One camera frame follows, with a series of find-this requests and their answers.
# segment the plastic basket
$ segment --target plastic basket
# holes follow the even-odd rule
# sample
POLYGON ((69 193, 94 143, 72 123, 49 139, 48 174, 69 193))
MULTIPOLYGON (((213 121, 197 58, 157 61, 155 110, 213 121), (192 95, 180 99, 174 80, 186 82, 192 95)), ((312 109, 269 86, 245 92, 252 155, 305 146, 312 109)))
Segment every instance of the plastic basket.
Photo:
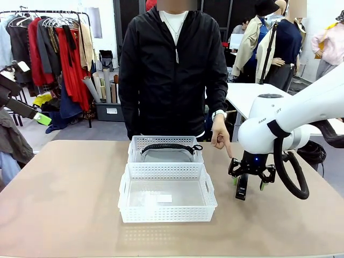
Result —
POLYGON ((210 221, 217 207, 202 163, 129 163, 119 192, 124 223, 210 221))
MULTIPOLYGON (((193 147, 198 142, 194 136, 133 136, 128 149, 128 163, 141 162, 141 150, 151 144, 181 144, 193 147)), ((204 162, 201 151, 195 152, 194 162, 204 162)))

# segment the table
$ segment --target table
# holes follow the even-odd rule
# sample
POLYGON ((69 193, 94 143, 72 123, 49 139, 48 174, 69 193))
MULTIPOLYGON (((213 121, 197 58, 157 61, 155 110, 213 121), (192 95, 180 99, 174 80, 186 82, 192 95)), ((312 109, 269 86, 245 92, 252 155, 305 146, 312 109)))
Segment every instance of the table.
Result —
MULTIPOLYGON (((238 111, 234 125, 233 142, 238 141, 238 131, 241 125, 241 117, 247 119, 251 111, 253 101, 261 94, 279 94, 283 97, 291 97, 288 93, 272 86, 270 84, 258 85, 255 83, 228 83, 227 100, 238 111)), ((336 133, 344 135, 344 123, 337 119, 329 120, 336 133)), ((322 136, 319 129, 315 126, 308 125, 311 136, 322 136)))
MULTIPOLYGON (((344 200, 300 159, 310 197, 250 176, 234 198, 225 150, 203 143, 218 207, 209 223, 123 224, 129 142, 53 141, 0 194, 0 255, 16 257, 311 256, 344 253, 344 200)), ((233 144, 241 159, 242 148, 233 144)))

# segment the table leg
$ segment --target table leg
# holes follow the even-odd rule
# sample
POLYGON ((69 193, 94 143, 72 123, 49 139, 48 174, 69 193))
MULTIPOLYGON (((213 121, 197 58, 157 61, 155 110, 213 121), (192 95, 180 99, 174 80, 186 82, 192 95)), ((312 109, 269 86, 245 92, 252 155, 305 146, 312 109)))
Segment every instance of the table leg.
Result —
POLYGON ((234 124, 234 132, 233 132, 233 138, 232 142, 238 142, 238 132, 239 132, 239 127, 241 125, 241 114, 240 112, 237 112, 236 114, 236 120, 234 124))

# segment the gray pouch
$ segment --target gray pouch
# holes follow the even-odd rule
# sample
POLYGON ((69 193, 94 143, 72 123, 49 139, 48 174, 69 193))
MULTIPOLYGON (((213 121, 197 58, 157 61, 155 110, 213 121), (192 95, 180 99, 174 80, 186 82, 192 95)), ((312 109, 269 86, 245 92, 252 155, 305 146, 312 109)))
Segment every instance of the gray pouch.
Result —
POLYGON ((141 150, 141 162, 194 162, 196 151, 202 149, 201 145, 152 144, 141 150))

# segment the pink sweater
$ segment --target pink sweater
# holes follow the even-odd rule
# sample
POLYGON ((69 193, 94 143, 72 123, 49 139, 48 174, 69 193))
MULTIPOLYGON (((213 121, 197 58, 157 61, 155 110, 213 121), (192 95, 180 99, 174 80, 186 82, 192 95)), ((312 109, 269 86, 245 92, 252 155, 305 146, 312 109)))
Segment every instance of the pink sweater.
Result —
POLYGON ((312 38, 312 50, 316 53, 319 48, 319 43, 324 39, 325 47, 322 59, 338 66, 344 61, 344 24, 338 23, 337 26, 327 30, 321 31, 312 38))

